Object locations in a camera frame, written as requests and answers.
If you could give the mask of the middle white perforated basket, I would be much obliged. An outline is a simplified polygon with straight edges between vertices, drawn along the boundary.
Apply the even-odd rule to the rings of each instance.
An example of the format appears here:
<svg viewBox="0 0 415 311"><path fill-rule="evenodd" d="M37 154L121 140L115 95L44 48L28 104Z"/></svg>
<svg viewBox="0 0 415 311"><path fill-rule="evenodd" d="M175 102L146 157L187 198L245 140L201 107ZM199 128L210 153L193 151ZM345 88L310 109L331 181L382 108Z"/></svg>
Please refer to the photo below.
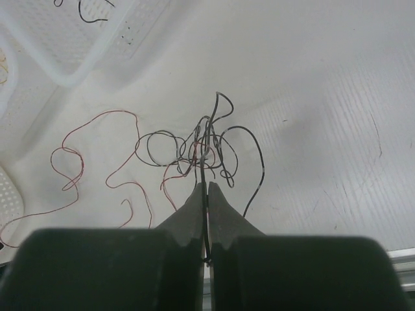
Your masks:
<svg viewBox="0 0 415 311"><path fill-rule="evenodd" d="M1 117L18 82L18 61L10 42L1 35Z"/></svg>

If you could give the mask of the right white perforated basket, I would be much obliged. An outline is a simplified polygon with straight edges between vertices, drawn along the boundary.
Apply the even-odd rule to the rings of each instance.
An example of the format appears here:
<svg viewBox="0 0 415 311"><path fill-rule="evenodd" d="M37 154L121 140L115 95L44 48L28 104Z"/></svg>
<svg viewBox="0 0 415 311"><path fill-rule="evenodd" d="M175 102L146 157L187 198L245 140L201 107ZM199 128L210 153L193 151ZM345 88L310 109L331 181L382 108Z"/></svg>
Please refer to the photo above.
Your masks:
<svg viewBox="0 0 415 311"><path fill-rule="evenodd" d="M1 24L58 85L136 53L168 1L2 1Z"/></svg>

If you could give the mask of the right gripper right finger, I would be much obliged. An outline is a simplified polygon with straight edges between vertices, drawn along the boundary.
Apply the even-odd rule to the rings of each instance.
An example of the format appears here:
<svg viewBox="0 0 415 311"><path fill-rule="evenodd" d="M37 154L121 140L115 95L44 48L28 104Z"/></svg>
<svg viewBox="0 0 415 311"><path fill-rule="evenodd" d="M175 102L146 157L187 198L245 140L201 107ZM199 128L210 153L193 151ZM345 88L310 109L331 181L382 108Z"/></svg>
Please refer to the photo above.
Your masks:
<svg viewBox="0 0 415 311"><path fill-rule="evenodd" d="M362 236L266 235L208 190L214 310L407 310L385 250Z"/></svg>

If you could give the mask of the aluminium mounting rail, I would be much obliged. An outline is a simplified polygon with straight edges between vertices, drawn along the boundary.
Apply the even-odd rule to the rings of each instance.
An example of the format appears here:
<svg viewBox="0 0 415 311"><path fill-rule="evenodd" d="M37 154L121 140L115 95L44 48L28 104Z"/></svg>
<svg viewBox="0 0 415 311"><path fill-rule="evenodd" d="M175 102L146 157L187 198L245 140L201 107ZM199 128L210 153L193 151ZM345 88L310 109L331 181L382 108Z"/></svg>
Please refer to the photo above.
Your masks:
<svg viewBox="0 0 415 311"><path fill-rule="evenodd" d="M413 292L415 287L415 248L388 251L388 256L404 291Z"/></svg>

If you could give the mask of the front-left white perforated basket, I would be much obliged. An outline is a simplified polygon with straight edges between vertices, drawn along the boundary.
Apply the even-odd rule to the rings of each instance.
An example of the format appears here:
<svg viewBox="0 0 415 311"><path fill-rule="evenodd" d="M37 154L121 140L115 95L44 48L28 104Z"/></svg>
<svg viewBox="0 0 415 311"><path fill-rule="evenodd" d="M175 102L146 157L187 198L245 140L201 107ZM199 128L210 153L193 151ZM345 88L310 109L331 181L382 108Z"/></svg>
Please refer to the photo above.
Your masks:
<svg viewBox="0 0 415 311"><path fill-rule="evenodd" d="M6 244L16 246L20 240L20 222L24 215L23 199L1 167L1 262L8 261L13 249Z"/></svg>

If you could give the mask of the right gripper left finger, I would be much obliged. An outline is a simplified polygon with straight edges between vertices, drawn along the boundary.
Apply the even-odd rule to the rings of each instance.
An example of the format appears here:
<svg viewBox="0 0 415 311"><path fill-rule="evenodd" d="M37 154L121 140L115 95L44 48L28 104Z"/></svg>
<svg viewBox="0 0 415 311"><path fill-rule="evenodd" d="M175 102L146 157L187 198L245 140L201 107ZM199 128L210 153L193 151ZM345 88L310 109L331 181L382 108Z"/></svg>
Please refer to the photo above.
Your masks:
<svg viewBox="0 0 415 311"><path fill-rule="evenodd" d="M206 186L154 229L39 229L1 278L2 310L201 310Z"/></svg>

